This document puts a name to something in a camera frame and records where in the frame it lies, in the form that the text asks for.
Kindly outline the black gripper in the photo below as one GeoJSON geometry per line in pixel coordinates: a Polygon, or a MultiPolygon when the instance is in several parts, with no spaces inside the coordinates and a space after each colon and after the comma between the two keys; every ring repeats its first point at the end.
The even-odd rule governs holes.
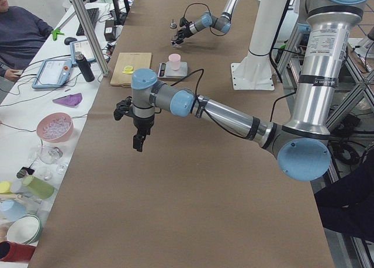
{"type": "Polygon", "coordinates": [[[154,115],[148,118],[133,116],[133,123],[137,128],[137,133],[133,136],[133,148],[142,152],[144,137],[151,134],[151,128],[154,125],[154,115]]]}
{"type": "Polygon", "coordinates": [[[176,42],[183,42],[184,39],[186,39],[186,38],[188,38],[190,36],[191,36],[191,32],[190,32],[189,29],[187,29],[187,28],[181,28],[177,32],[176,42]]]}

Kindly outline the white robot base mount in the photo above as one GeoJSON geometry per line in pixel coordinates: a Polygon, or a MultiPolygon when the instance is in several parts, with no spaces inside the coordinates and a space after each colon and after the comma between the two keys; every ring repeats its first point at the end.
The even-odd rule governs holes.
{"type": "Polygon", "coordinates": [[[231,66],[235,90],[274,90],[269,61],[272,44],[289,0],[261,0],[252,32],[248,54],[231,66]]]}

